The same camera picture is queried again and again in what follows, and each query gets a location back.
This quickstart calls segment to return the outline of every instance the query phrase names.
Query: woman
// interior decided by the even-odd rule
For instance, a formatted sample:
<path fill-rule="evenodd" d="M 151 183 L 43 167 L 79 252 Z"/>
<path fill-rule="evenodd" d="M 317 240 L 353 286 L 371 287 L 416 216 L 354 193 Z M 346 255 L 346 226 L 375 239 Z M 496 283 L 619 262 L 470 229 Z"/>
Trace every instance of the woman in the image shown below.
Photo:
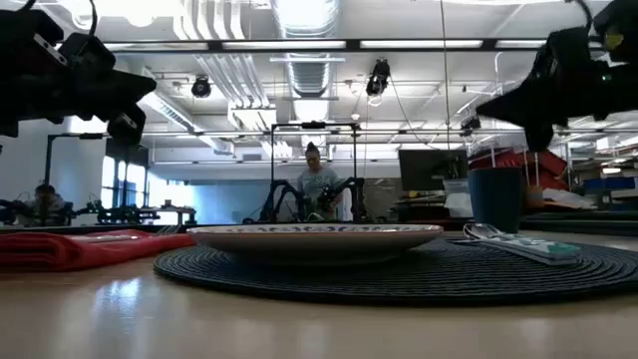
<path fill-rule="evenodd" d="M 340 184 L 337 174 L 321 166 L 319 149 L 313 143 L 308 144 L 306 149 L 306 163 L 308 164 L 308 170 L 304 171 L 297 179 L 297 188 L 304 193 L 305 197 L 310 199 L 310 205 L 306 208 L 306 215 L 315 212 L 325 220 L 336 219 L 335 207 L 341 201 L 341 193 L 329 203 L 327 208 L 320 207 L 317 199 L 323 192 L 324 187 L 329 186 L 334 189 Z"/>

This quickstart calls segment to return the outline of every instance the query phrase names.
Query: wooden table surface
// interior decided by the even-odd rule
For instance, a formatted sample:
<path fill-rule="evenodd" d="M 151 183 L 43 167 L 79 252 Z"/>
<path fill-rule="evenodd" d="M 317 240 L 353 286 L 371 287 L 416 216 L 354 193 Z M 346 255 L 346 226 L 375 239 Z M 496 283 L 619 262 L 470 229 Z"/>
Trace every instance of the wooden table surface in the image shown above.
<path fill-rule="evenodd" d="M 638 250 L 638 238 L 543 236 Z M 461 309 L 317 305 L 175 284 L 152 263 L 0 274 L 0 358 L 638 358 L 638 295 Z"/>

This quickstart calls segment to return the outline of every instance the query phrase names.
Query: gray shirt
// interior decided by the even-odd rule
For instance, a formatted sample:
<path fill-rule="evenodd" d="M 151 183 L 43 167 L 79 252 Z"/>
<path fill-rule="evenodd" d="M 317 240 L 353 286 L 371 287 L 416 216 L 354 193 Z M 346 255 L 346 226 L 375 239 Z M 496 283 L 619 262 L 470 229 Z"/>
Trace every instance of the gray shirt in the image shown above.
<path fill-rule="evenodd" d="M 297 178 L 297 188 L 313 201 L 321 195 L 323 187 L 326 185 L 335 188 L 339 184 L 340 181 L 337 174 L 328 168 L 322 168 L 318 173 L 306 170 Z"/>

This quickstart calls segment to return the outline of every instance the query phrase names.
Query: blue cup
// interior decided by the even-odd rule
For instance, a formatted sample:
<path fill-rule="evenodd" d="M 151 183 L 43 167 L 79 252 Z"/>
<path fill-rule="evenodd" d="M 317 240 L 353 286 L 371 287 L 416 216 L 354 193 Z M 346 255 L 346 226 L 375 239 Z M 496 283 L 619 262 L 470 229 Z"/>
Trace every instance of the blue cup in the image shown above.
<path fill-rule="evenodd" d="M 470 172 L 470 196 L 476 223 L 518 233 L 523 180 L 519 168 L 478 169 Z"/>

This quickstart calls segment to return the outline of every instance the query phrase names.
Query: seated person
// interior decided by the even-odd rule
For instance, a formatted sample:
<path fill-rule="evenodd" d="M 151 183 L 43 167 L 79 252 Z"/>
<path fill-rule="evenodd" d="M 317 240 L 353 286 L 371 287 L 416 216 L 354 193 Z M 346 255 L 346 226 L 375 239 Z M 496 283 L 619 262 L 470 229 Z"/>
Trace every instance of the seated person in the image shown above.
<path fill-rule="evenodd" d="M 18 212 L 18 222 L 26 226 L 36 226 L 41 224 L 40 213 L 43 209 L 47 213 L 45 225 L 60 225 L 58 212 L 66 203 L 52 185 L 40 184 L 36 187 L 35 200 L 28 200 L 22 204 L 24 208 Z"/>
<path fill-rule="evenodd" d="M 298 190 L 310 199 L 310 203 L 306 208 L 306 215 L 317 213 L 324 220 L 335 220 L 335 207 L 341 201 L 341 193 L 329 204 L 328 208 L 319 207 L 317 199 L 325 186 L 333 189 L 339 186 L 339 178 L 334 171 L 321 166 L 319 149 L 313 143 L 308 144 L 306 149 L 306 162 L 308 163 L 308 170 L 304 171 L 297 179 Z"/>

